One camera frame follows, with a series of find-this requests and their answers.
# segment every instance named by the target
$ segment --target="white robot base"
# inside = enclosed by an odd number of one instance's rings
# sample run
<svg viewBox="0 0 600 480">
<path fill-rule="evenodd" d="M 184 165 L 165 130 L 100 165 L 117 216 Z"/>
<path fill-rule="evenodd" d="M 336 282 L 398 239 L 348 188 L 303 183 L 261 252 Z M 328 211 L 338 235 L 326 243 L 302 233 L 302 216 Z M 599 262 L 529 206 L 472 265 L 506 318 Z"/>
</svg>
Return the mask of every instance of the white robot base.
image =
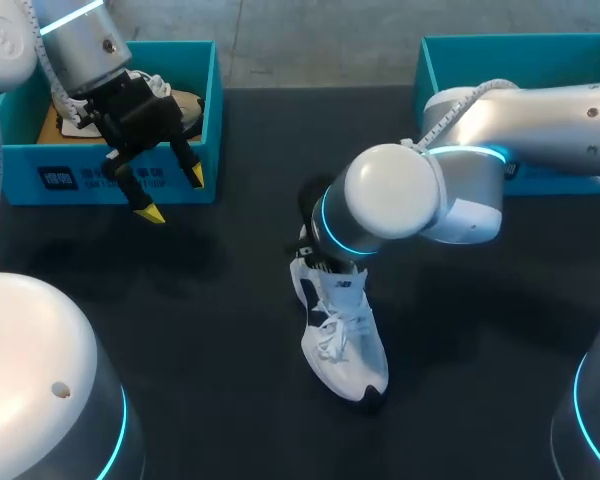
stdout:
<svg viewBox="0 0 600 480">
<path fill-rule="evenodd" d="M 0 480 L 139 480 L 140 423 L 69 297 L 0 273 Z"/>
<path fill-rule="evenodd" d="M 600 480 L 600 334 L 553 417 L 551 454 L 561 480 Z"/>
</svg>

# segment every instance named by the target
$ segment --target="sneaker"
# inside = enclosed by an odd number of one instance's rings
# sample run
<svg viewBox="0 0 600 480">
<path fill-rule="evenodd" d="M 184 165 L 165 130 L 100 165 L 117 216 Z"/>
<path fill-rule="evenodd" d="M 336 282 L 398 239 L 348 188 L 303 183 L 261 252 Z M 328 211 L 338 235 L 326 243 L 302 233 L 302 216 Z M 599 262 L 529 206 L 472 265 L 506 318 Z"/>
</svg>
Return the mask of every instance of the sneaker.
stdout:
<svg viewBox="0 0 600 480">
<path fill-rule="evenodd" d="M 165 82 L 164 79 L 160 76 L 160 75 L 149 75 L 148 73 L 145 73 L 141 70 L 127 70 L 127 73 L 129 74 L 129 77 L 133 80 L 135 78 L 144 78 L 145 81 L 147 82 L 147 85 L 149 85 L 149 87 L 151 88 L 151 91 L 153 92 L 153 94 L 156 97 L 159 98 L 164 98 L 167 97 L 169 95 L 172 95 L 173 98 L 176 99 L 176 102 L 178 103 L 178 106 L 180 107 L 180 111 L 182 112 L 182 125 L 183 125 L 183 130 L 185 132 L 188 132 L 189 130 L 191 130 L 197 123 L 198 120 L 200 120 L 200 118 L 202 117 L 202 114 L 204 113 L 204 100 L 202 100 L 200 97 L 198 97 L 197 95 L 194 95 L 193 93 L 189 93 L 189 92 L 181 92 L 179 90 L 173 90 L 171 88 L 171 84 L 169 84 L 168 82 Z M 64 129 L 64 124 L 71 124 L 71 115 L 69 115 L 69 111 L 67 110 L 67 108 L 62 104 L 62 102 L 59 101 L 58 96 L 56 95 L 55 92 L 52 92 L 52 100 L 53 100 L 53 106 L 56 108 L 58 114 L 64 119 L 66 120 L 66 122 L 62 122 L 63 123 L 63 129 Z M 87 101 L 86 100 L 73 100 L 73 104 L 76 106 L 76 108 L 78 109 L 78 113 L 80 114 L 80 116 L 84 116 L 87 114 L 87 112 L 85 111 L 84 107 L 87 105 Z M 86 127 L 86 129 L 93 127 L 90 131 L 87 130 L 85 131 L 85 135 L 87 137 L 93 137 L 93 136 L 100 136 L 100 132 L 98 132 L 98 129 L 94 126 L 94 125 L 90 125 L 89 127 Z M 69 129 L 71 130 L 72 135 L 66 135 L 66 136 L 82 136 L 77 134 L 77 132 L 80 132 L 79 130 L 76 132 L 76 128 L 71 128 L 69 127 Z"/>
<path fill-rule="evenodd" d="M 305 232 L 303 227 L 301 241 Z M 359 272 L 353 263 L 345 273 L 315 266 L 309 267 L 307 259 L 298 255 L 290 267 L 296 294 L 307 312 L 301 342 L 304 356 L 336 395 L 376 406 L 386 392 L 389 368 L 364 292 L 367 271 Z"/>
</svg>

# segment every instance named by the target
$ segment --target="concrete floor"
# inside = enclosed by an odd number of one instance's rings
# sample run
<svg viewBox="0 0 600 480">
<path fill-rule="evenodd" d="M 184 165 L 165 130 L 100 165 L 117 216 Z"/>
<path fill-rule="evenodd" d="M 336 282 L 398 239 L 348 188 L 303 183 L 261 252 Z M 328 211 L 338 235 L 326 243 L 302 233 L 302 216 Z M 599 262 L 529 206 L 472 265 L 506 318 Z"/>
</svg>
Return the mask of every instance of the concrete floor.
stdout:
<svg viewBox="0 0 600 480">
<path fill-rule="evenodd" d="M 405 84 L 424 35 L 600 32 L 600 0 L 111 0 L 127 39 L 215 40 L 231 87 Z"/>
</svg>

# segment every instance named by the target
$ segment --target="blue box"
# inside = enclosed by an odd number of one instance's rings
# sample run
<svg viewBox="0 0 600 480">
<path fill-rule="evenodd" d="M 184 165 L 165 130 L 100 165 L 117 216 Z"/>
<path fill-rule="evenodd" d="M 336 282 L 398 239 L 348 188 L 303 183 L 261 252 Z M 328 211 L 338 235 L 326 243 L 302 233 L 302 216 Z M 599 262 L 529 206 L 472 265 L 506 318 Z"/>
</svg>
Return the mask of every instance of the blue box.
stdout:
<svg viewBox="0 0 600 480">
<path fill-rule="evenodd" d="M 194 189 L 178 166 L 168 143 L 139 155 L 131 163 L 136 177 L 157 204 L 212 203 L 222 134 L 222 76 L 213 42 L 130 42 L 130 69 L 161 75 L 176 90 L 206 101 L 199 142 L 204 188 Z M 0 98 L 4 137 L 4 193 L 12 205 L 126 204 L 113 183 L 100 176 L 111 148 L 94 145 L 36 145 L 51 102 L 48 83 L 38 71 L 18 90 Z M 67 172 L 68 188 L 49 189 L 44 172 Z"/>
<path fill-rule="evenodd" d="M 427 101 L 452 87 L 504 78 L 520 88 L 600 83 L 600 33 L 424 37 L 415 80 L 418 125 Z M 505 194 L 600 193 L 587 177 L 509 165 Z"/>
</svg>

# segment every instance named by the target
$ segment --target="shoelace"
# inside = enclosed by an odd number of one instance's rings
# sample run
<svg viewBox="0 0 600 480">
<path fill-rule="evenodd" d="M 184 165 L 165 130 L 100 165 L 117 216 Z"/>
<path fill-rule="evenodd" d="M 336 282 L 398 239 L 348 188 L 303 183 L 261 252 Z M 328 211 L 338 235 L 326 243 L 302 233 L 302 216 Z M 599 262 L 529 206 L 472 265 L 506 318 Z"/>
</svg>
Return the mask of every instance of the shoelace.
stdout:
<svg viewBox="0 0 600 480">
<path fill-rule="evenodd" d="M 152 76 L 147 84 L 156 97 L 163 98 L 171 95 L 171 85 L 165 82 L 160 75 Z"/>
<path fill-rule="evenodd" d="M 324 302 L 318 302 L 316 308 L 329 318 L 320 326 L 322 339 L 318 342 L 321 357 L 339 362 L 344 357 L 344 349 L 348 338 L 369 335 L 371 333 L 371 315 L 366 299 L 353 310 L 329 308 Z"/>
<path fill-rule="evenodd" d="M 132 72 L 129 72 L 129 76 L 131 78 L 144 78 L 156 97 L 163 98 L 171 95 L 171 84 L 165 82 L 160 75 L 149 75 L 140 70 L 133 70 Z"/>
</svg>

